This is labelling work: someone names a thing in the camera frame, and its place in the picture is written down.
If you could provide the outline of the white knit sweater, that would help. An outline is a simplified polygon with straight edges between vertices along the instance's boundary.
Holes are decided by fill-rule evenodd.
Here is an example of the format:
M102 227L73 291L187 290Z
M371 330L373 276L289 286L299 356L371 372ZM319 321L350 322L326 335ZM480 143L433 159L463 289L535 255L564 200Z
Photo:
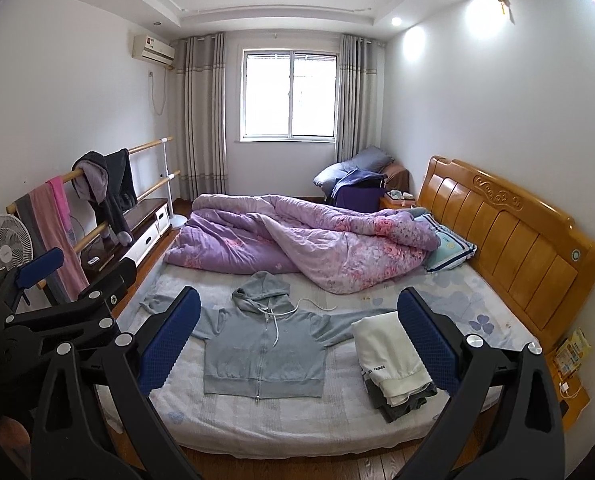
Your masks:
M363 377L372 380L391 405L432 382L396 312L363 318L352 330Z

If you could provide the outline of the wooden nightstand near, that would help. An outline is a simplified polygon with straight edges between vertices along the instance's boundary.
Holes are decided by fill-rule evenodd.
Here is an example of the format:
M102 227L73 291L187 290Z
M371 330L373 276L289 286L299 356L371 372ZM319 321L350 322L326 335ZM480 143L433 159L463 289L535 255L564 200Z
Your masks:
M560 374L555 362L555 350L547 354L546 360L560 405L563 431L568 432L589 404L590 397L578 374L573 373L565 377Z

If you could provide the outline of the wooden nightstand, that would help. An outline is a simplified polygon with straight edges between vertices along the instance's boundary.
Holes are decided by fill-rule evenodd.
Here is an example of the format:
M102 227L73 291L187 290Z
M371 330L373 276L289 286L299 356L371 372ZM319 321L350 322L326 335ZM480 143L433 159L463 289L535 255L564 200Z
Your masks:
M590 397L578 374L573 373L565 377L560 374L555 362L555 350L547 354L546 360L560 405L563 431L568 432L589 404Z
M390 190L380 197L381 209L410 209L417 206L415 196L399 190Z

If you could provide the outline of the yellow snack packet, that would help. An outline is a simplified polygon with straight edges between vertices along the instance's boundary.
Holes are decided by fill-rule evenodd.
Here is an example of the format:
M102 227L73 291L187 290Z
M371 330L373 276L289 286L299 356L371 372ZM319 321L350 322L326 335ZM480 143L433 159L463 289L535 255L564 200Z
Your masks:
M555 350L553 362L560 376L566 378L575 374L590 351L591 345L585 333L580 328L573 330Z

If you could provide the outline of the white standing fan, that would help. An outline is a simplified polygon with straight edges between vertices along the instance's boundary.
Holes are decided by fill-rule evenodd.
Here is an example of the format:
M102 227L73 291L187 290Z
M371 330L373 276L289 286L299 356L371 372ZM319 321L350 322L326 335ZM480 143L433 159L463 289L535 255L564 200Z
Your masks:
M24 292L16 284L20 268L34 258L32 238L24 223L12 214L0 214L0 275L11 274L11 300L20 300Z

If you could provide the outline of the pink grey hanging towel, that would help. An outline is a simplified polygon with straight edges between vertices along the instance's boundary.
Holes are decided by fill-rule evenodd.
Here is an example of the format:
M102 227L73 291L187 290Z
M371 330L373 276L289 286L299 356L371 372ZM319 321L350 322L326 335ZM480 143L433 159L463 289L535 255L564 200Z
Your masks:
M47 283L58 302L74 301L89 286L77 252L70 218L70 204L65 194L64 179L57 176L20 196L15 213L32 238L32 249L41 256L58 248L63 263L47 277Z

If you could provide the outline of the grey zip hoodie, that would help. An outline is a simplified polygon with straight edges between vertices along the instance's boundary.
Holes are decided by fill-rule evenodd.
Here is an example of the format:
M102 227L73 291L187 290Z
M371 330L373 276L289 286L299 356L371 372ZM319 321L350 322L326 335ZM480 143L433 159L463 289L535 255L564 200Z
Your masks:
M176 389L203 396L255 401L318 399L325 391L327 359L350 344L352 324L393 310L391 300L324 292L299 274L283 274L284 296L274 306L234 293L242 275L163 266L139 289L138 311L165 311L186 286L201 299L201 318L184 344L160 393Z

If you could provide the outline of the wooden headboard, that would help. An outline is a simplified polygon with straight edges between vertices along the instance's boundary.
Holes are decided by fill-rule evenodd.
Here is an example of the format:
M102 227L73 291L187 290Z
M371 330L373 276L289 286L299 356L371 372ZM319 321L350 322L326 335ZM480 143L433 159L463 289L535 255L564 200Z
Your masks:
M554 349L595 286L595 241L561 209L458 159L430 159L418 204L477 246L475 272Z

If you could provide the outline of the white tv cabinet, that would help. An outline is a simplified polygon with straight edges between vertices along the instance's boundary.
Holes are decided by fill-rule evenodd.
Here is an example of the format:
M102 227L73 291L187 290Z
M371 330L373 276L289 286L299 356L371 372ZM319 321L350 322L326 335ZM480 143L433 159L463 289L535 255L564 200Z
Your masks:
M109 237L98 235L82 248L80 262L90 283L122 259L131 259L139 269L160 239L171 230L168 203L163 198L145 198L126 211L124 218L130 227L131 245L122 246L115 233L110 231Z

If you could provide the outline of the blue striped pillow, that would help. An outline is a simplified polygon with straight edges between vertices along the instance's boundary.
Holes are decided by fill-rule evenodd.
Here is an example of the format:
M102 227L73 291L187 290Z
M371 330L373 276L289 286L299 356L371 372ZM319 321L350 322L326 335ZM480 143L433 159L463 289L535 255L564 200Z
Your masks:
M429 273L448 271L475 256L477 246L461 235L451 231L447 226L437 222L431 214L421 214L416 218L428 226L439 238L441 244L434 252L430 252L425 259L423 266Z

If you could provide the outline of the dark hanging jacket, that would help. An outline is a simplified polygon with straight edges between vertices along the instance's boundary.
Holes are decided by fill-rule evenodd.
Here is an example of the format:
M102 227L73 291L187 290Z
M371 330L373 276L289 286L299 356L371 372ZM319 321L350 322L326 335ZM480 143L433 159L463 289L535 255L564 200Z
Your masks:
M96 223L106 224L101 236L109 238L114 234L124 247L134 243L124 217L138 203L127 148L108 155L88 152L74 163L72 170L81 171L72 181L76 195L89 203Z

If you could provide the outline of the blue bedding pile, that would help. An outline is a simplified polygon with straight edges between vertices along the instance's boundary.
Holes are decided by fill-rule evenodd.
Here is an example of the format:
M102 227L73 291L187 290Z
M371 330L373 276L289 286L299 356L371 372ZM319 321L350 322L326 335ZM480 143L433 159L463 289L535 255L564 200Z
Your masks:
M395 191L398 200L409 196L409 171L381 148L369 146L354 157L322 169L313 180L325 203L357 212L375 212L380 200Z

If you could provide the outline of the white air conditioner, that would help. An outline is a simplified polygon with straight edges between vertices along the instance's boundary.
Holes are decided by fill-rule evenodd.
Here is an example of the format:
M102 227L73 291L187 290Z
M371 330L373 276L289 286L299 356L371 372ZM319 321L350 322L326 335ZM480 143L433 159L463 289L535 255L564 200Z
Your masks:
M165 42L148 35L134 36L131 56L138 60L148 61L162 66L173 66L175 49Z

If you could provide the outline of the grey striped left curtain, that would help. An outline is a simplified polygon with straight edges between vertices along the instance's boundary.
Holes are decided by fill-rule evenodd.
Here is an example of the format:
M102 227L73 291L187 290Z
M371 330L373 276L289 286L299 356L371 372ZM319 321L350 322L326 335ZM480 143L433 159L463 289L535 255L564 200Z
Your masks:
M228 191L224 34L178 41L174 105L184 200Z

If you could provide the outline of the window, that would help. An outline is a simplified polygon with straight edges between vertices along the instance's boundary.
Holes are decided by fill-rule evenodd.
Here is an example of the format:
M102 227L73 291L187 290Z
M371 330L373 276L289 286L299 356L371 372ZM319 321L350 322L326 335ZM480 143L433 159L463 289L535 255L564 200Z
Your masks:
M240 139L331 142L337 121L337 55L246 50L242 55Z

